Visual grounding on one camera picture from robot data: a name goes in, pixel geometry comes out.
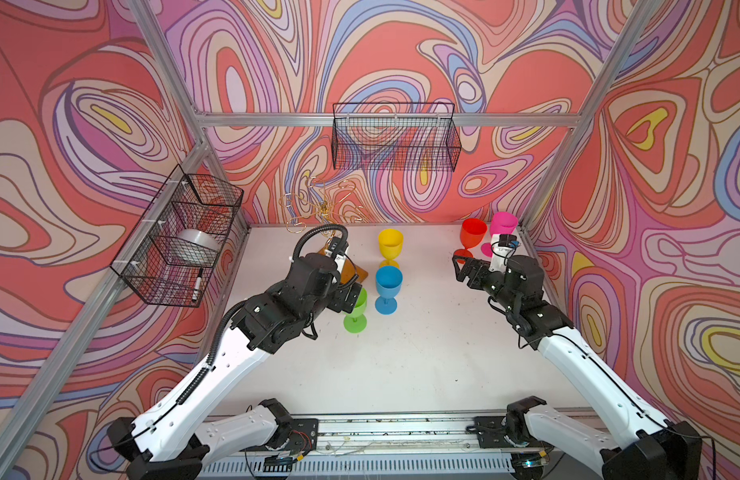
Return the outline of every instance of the yellow goblet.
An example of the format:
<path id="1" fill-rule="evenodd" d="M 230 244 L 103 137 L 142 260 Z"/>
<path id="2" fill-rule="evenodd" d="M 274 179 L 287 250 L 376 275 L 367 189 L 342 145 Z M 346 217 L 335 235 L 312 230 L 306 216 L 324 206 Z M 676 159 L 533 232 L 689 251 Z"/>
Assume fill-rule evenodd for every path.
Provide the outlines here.
<path id="1" fill-rule="evenodd" d="M 394 259 L 402 253 L 402 242 L 404 242 L 402 232 L 387 228 L 377 236 L 377 242 L 381 246 L 381 255 L 385 258 L 381 262 L 381 267 L 390 265 L 399 268 L 399 264 Z"/>

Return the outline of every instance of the vented metal panel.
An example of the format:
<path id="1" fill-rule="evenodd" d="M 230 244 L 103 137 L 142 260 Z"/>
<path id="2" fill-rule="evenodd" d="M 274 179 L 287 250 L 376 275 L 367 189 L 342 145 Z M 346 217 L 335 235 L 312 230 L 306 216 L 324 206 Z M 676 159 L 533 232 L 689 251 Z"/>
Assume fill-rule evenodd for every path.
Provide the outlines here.
<path id="1" fill-rule="evenodd" d="M 403 474 L 511 473 L 509 453 L 463 453 L 439 455 L 340 455 L 307 456 L 293 466 L 290 476 L 352 476 Z M 249 457 L 256 477 L 287 475 L 280 470 L 263 472 L 263 458 Z M 202 468 L 200 478 L 231 478 L 249 475 L 244 456 L 224 458 Z"/>

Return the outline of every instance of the white table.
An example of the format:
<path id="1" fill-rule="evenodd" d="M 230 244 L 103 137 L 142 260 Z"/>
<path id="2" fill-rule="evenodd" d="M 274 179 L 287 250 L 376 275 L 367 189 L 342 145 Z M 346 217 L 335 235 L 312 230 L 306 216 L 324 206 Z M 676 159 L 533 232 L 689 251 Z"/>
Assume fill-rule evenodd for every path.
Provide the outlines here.
<path id="1" fill-rule="evenodd" d="M 486 293 L 455 280 L 458 225 L 394 227 L 404 235 L 399 308 L 389 316 L 376 312 L 375 272 L 383 261 L 377 236 L 384 228 L 348 229 L 349 256 L 370 274 L 365 331 L 350 334 L 344 315 L 325 310 L 315 322 L 317 341 L 301 336 L 286 343 L 240 381 L 215 415 L 237 415 L 265 398 L 301 415 L 488 410 L 529 395 L 557 408 L 588 406 L 538 352 L 517 349 L 517 335 L 487 306 Z M 299 237 L 283 227 L 253 228 L 229 305 L 284 279 Z M 310 240 L 302 254 L 324 240 Z M 483 258 L 479 248 L 472 252 Z"/>

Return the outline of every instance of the black mounting plate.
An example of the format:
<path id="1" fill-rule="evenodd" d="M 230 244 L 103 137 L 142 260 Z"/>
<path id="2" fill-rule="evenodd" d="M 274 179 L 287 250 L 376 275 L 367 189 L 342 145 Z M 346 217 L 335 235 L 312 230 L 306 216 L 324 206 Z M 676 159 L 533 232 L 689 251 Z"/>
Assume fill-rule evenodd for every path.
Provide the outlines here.
<path id="1" fill-rule="evenodd" d="M 504 418 L 504 416 L 473 418 L 474 425 L 477 427 L 476 435 L 479 440 L 479 448 L 516 448 L 506 440 L 505 434 L 499 430 Z M 543 448 L 543 444 L 535 439 L 531 440 L 527 446 Z"/>
<path id="2" fill-rule="evenodd" d="M 269 450 L 265 446 L 254 446 L 246 448 L 247 452 L 299 452 L 300 450 L 314 450 L 317 448 L 317 437 L 319 436 L 319 419 L 318 418 L 293 418 L 292 429 L 303 432 L 311 440 L 311 446 L 308 446 L 302 436 L 298 433 L 291 432 L 289 442 L 284 448 L 279 450 Z"/>

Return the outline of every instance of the wire basket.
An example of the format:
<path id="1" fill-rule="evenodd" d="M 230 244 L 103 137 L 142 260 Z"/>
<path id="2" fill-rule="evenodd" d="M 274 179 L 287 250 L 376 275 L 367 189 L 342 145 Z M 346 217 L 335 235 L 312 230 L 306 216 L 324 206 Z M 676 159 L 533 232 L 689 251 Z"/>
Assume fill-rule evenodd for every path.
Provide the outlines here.
<path id="1" fill-rule="evenodd" d="M 112 268 L 145 303 L 199 306 L 243 196 L 241 188 L 226 180 L 183 173 L 144 241 L 124 261 L 125 267 L 117 271 L 112 264 Z M 216 250 L 181 237 L 191 229 L 200 230 L 220 247 Z"/>
<path id="2" fill-rule="evenodd" d="M 333 168 L 455 171 L 455 104 L 344 102 L 332 109 Z"/>

